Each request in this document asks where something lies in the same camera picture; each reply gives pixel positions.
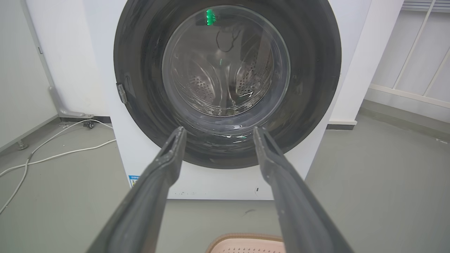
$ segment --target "cable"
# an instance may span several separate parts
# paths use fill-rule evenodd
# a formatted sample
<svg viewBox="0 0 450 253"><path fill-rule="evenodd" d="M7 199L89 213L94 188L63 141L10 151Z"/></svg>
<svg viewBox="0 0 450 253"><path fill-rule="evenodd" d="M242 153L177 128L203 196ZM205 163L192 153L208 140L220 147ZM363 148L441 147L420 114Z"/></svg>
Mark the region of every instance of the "cable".
<svg viewBox="0 0 450 253"><path fill-rule="evenodd" d="M111 142L114 142L114 141L116 141L116 139L110 140L108 142L105 142L105 143L103 143L101 145L98 145L98 146L95 146L95 147L92 147L92 148L78 149L78 150L65 152L65 153L62 153L62 154L57 154L57 155L54 155L54 156L49 157L49 158L45 158L45 159L37 161L37 162L28 163L28 165L45 162L45 161L48 161L48 160L51 160L51 159L54 159L54 158L58 158L58 157L64 156L66 154L72 154L72 153L76 153L76 152L80 152L80 151L87 151L87 150L92 150L92 149L98 149L98 148L101 148L101 147L105 146L106 144L110 144ZM7 170L4 170L2 173L0 173L0 177L4 176L6 173L8 173L10 171L13 171L13 170L18 169L18 168L22 168L23 166L25 166L25 164L14 166L14 167L11 167L11 168L9 168Z"/></svg>
<svg viewBox="0 0 450 253"><path fill-rule="evenodd" d="M239 29L239 31L238 31L238 34L236 35L236 37L234 37L234 29L235 28L233 28L233 30L231 31L231 37L232 37L232 39L233 39L233 41L231 42L231 47L227 50L227 51L224 51L224 50L222 50L221 49L221 47L219 46L219 33L221 32L221 28L219 28L219 31L217 32L217 35L216 35L216 44L217 44L217 48L220 50L220 51L222 51L222 52L224 52L224 53L228 53L228 52L230 52L232 49L233 49L233 47L234 47L234 42L238 39L238 37L239 37L239 34L241 33L241 30Z"/></svg>
<svg viewBox="0 0 450 253"><path fill-rule="evenodd" d="M98 123L100 123L100 124L102 124L102 125L104 125L104 126L107 126L107 127L111 128L111 129L113 129L112 126L108 126L108 125L106 125L105 123L100 122L100 121L98 121L98 120L94 120L94 119L86 119L86 120L82 120L82 121L80 121L80 122L77 122L77 123L75 123L75 124L73 124L73 125L71 125L71 126L65 128L64 130L60 131L59 133L57 133L56 135L54 135L53 137L51 137L50 139L46 140L44 143L42 143L41 145L39 145L39 147L37 147L35 150L33 150L33 152L31 152L30 156L28 156L27 161L25 162L25 164L19 165L19 166L11 167L11 168L9 168L9 169L6 169L6 170L3 171L2 173L0 173L0 177L2 177L3 175L5 175L6 173L8 173L8 172L10 172L10 171L12 171L12 170L15 170L15 169L17 169L17 168L21 168L21 167L25 166L25 172L23 173L22 179L20 180L19 184L18 184L17 187L16 187L16 190L14 190L13 194L11 195L11 197L8 199L8 201L6 201L6 204L2 207L2 209L0 209L0 214L5 210L5 208L8 206L8 204L9 204L9 203L11 202L11 200L14 198L14 196L16 195L17 191L19 190L20 186L22 185L23 180L25 180L25 176L27 175L27 171L28 171L28 165L36 164L36 163L41 163L41 162L44 162L44 161L48 161L48 160L50 160L50 159L54 159L54 158L57 158L57 157L61 157L61 156L66 155L66 154L72 154L72 153L75 153L75 152L80 152L80 151L85 151L85 150L91 150L91 149L97 149L97 148L100 148L100 147L105 146L106 144L109 144L109 143L111 143L111 142L116 141L115 139L114 139L114 140L110 140L110 141L105 142L105 143L103 143L103 144L101 144L101 145L99 145L99 146L96 146L96 147L86 148L86 149L78 149L78 150L74 150L74 151L69 151L69 152L65 152L65 153L62 153L62 154L54 155L54 156L52 156L52 157L49 157L49 158L46 158L46 159L43 159L43 160L40 160L40 161L37 161L37 162L29 163L31 157L33 156L33 154L34 154L40 147L42 147L44 144L46 144L47 142L49 142L49 141L51 141L52 139L54 139L54 138L55 138L56 136L58 136L60 133L66 131L67 129L69 129L69 128L71 128L71 127L73 127L74 125L80 124L80 123L85 122L85 121L95 121L95 122L98 122Z"/></svg>

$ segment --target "door hinge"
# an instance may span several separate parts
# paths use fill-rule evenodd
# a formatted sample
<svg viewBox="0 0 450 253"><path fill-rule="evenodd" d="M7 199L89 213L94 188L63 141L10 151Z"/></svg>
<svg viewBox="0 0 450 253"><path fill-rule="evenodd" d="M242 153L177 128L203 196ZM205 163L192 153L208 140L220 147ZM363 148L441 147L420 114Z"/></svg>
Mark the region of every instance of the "door hinge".
<svg viewBox="0 0 450 253"><path fill-rule="evenodd" d="M126 99L126 93L125 93L125 89L123 88L123 84L117 83L116 85L117 85L117 91L119 92L120 100L124 104L128 103L128 99Z"/></svg>

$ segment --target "white panel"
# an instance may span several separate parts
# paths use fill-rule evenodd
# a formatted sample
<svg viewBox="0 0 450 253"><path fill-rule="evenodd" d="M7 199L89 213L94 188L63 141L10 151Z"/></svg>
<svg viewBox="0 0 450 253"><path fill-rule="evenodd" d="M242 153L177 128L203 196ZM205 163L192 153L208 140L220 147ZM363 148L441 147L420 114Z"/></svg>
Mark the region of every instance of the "white panel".
<svg viewBox="0 0 450 253"><path fill-rule="evenodd" d="M26 2L66 108L108 116L82 0Z"/></svg>
<svg viewBox="0 0 450 253"><path fill-rule="evenodd" d="M331 121L355 120L402 4L402 0L372 1Z"/></svg>
<svg viewBox="0 0 450 253"><path fill-rule="evenodd" d="M427 96L450 102L450 58L444 63L441 72L437 76Z"/></svg>
<svg viewBox="0 0 450 253"><path fill-rule="evenodd" d="M422 95L450 46L450 14L431 13L397 89Z"/></svg>
<svg viewBox="0 0 450 253"><path fill-rule="evenodd" d="M339 81L342 82L347 75L372 0L330 0L329 2L341 35L342 64Z"/></svg>
<svg viewBox="0 0 450 253"><path fill-rule="evenodd" d="M57 113L20 1L0 1L0 33L1 149Z"/></svg>
<svg viewBox="0 0 450 253"><path fill-rule="evenodd" d="M372 83L394 86L424 18L423 12L400 11Z"/></svg>
<svg viewBox="0 0 450 253"><path fill-rule="evenodd" d="M369 89L365 99L450 123L450 109Z"/></svg>

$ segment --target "white washing machine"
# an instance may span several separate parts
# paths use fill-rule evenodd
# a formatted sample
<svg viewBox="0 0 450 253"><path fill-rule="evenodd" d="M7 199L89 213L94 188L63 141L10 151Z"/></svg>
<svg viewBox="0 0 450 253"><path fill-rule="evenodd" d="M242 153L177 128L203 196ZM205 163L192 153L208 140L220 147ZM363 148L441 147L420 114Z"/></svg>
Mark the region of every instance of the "white washing machine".
<svg viewBox="0 0 450 253"><path fill-rule="evenodd" d="M306 177L370 0L84 3L130 186L184 126L168 198L270 200L253 128L268 129Z"/></svg>

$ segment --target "caster wheel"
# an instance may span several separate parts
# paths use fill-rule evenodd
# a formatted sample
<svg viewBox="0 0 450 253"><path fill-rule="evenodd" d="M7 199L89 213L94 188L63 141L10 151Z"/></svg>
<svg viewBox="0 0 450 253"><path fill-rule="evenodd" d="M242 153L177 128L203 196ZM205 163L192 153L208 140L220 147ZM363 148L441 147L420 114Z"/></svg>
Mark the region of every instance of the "caster wheel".
<svg viewBox="0 0 450 253"><path fill-rule="evenodd" d="M92 129L92 128L94 128L95 125L94 125L93 121L85 121L85 122L83 122L83 126L89 128L89 129Z"/></svg>

